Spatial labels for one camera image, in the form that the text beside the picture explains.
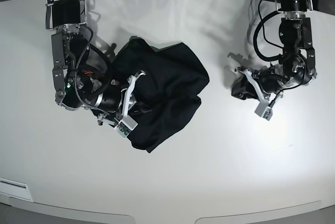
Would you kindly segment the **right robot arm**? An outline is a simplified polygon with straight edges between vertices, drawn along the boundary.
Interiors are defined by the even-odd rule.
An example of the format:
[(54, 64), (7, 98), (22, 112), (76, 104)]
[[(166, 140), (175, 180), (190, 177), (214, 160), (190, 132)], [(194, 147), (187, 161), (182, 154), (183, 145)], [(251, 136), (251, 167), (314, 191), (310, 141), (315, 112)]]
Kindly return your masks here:
[(133, 91), (145, 72), (130, 75), (125, 85), (113, 78), (111, 61), (92, 44), (86, 0), (46, 0), (46, 29), (55, 32), (51, 36), (55, 102), (71, 111), (90, 109), (99, 125), (133, 130), (138, 125), (129, 115), (136, 103)]

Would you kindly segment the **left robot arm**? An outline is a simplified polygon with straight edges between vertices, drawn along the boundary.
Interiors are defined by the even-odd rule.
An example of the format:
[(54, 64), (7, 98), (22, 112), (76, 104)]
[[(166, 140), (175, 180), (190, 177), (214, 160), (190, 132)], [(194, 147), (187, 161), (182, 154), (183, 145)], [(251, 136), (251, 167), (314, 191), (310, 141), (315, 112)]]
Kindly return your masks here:
[[(272, 94), (309, 84), (317, 76), (315, 49), (312, 44), (311, 20), (306, 16), (313, 10), (312, 0), (274, 0), (276, 10), (262, 18), (253, 34), (256, 55), (270, 65), (259, 70), (238, 67), (242, 74), (231, 88), (233, 97), (241, 100), (269, 100)], [(258, 46), (258, 35), (264, 24), (283, 14), (278, 29), (282, 53), (267, 57)]]

